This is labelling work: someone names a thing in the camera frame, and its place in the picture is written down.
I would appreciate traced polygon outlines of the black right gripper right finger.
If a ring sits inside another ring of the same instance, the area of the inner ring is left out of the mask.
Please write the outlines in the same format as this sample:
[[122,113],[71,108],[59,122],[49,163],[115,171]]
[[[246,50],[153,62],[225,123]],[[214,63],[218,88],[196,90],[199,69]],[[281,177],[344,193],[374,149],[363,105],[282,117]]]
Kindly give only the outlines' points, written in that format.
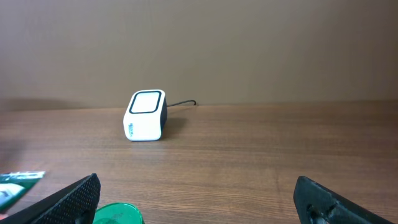
[[392,224],[306,176],[297,179],[293,198],[301,223]]

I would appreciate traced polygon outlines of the green 3M sponge package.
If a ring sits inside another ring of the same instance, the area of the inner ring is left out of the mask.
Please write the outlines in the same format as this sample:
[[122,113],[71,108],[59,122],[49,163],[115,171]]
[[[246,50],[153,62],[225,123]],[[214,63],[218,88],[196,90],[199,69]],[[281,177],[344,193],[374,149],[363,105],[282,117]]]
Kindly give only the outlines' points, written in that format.
[[10,209],[45,174],[46,171],[20,171],[1,174],[1,213]]

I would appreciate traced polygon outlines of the white barcode scanner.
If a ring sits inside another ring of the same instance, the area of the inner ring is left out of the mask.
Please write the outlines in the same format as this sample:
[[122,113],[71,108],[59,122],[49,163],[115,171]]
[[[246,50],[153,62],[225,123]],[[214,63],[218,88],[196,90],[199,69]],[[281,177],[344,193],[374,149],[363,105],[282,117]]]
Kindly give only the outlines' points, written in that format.
[[123,117],[124,133],[130,141],[158,141],[167,120],[163,90],[141,90],[132,95]]

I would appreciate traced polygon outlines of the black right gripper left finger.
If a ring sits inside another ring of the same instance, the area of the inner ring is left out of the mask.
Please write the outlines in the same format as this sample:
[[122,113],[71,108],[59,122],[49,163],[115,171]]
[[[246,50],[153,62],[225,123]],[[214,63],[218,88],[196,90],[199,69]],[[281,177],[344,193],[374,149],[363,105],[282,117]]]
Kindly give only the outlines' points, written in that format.
[[101,184],[92,173],[1,220],[1,224],[92,224]]

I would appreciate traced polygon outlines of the green lid white jar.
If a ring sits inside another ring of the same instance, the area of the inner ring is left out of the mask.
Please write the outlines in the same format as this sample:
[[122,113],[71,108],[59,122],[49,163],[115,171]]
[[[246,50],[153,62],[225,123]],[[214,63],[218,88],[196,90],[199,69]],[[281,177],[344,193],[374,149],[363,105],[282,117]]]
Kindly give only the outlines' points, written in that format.
[[145,224],[145,222],[136,206],[126,202],[116,202],[97,209],[93,224]]

